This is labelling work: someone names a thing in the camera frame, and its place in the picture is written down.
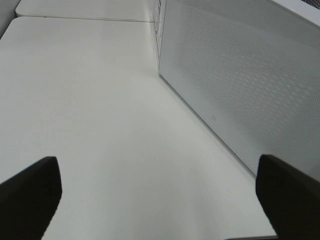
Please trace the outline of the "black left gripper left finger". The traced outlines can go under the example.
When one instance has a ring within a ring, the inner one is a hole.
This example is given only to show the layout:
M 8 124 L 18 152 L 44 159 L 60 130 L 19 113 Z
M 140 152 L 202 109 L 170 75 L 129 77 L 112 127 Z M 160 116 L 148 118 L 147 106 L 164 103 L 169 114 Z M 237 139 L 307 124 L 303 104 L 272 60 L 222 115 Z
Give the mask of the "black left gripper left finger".
M 0 184 L 0 238 L 40 240 L 62 197 L 58 160 L 46 156 Z

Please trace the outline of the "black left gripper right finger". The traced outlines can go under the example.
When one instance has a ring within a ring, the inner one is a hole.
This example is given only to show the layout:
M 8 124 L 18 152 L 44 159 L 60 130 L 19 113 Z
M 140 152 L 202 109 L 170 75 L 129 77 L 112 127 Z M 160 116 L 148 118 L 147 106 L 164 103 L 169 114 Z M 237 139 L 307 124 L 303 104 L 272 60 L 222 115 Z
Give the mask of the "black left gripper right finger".
M 285 161 L 259 158 L 255 193 L 280 240 L 320 238 L 320 183 Z

